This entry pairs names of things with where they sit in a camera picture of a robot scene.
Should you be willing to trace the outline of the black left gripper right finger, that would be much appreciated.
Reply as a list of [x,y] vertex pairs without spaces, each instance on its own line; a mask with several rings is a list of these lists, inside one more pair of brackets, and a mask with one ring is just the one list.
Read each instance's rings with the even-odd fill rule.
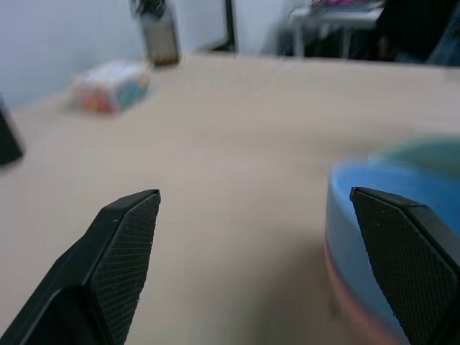
[[353,187],[350,200],[374,278],[410,345],[460,345],[460,237],[400,195]]

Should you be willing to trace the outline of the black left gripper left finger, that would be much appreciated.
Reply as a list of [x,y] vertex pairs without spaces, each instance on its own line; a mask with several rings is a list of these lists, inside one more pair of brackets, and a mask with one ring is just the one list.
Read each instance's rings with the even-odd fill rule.
[[0,345],[124,345],[147,280],[160,192],[103,207],[48,270]]

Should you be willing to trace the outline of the blue bowl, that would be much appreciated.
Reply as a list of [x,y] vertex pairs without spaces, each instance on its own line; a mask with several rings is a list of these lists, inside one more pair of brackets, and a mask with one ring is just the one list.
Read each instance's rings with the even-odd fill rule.
[[348,161],[328,179],[326,238],[336,269],[351,294],[379,321],[401,331],[370,266],[350,192],[365,187],[427,205],[460,238],[460,178],[404,162]]

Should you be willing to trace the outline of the green bowl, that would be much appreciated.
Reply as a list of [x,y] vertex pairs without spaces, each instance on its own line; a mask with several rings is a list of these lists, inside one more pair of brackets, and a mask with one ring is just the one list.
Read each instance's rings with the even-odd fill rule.
[[460,135],[419,137],[369,154],[369,160],[404,162],[420,169],[460,176]]

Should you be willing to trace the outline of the black box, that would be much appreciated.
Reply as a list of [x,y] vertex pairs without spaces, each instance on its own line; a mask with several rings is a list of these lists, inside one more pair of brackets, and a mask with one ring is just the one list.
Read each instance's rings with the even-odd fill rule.
[[0,168],[14,164],[23,157],[22,138],[0,95]]

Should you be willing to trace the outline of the clear box of colourful items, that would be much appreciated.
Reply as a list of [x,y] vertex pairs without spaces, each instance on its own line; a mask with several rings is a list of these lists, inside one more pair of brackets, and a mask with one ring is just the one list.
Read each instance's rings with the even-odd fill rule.
[[152,82],[144,61],[112,60],[78,74],[71,90],[76,105],[86,111],[119,114],[143,101]]

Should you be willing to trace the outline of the person in dark clothes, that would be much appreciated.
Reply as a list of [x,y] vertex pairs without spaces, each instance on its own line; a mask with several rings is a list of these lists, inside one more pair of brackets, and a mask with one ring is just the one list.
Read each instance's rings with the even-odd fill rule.
[[380,60],[460,67],[460,0],[385,0],[375,32]]

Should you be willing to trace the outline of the dark bottle with label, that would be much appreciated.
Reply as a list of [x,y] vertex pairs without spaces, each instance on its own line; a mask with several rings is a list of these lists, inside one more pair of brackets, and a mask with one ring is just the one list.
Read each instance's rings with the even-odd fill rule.
[[130,0],[133,17],[141,27],[147,58],[154,66],[177,65],[180,46],[175,13],[167,0]]

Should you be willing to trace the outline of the grey metal side table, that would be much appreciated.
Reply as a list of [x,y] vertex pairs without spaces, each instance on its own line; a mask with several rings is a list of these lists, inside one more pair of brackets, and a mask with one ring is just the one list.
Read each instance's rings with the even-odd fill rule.
[[338,57],[349,59],[354,33],[370,31],[383,10],[383,0],[305,0],[291,9],[277,33],[277,53],[304,59],[332,35],[339,36]]

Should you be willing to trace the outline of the black monitor stand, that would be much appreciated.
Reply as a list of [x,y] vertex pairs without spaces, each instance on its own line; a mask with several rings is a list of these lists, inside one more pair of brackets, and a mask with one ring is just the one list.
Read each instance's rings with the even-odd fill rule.
[[236,17],[235,17],[235,0],[224,1],[224,19],[226,36],[223,39],[205,45],[201,48],[203,52],[230,52],[237,53],[237,32],[236,32]]

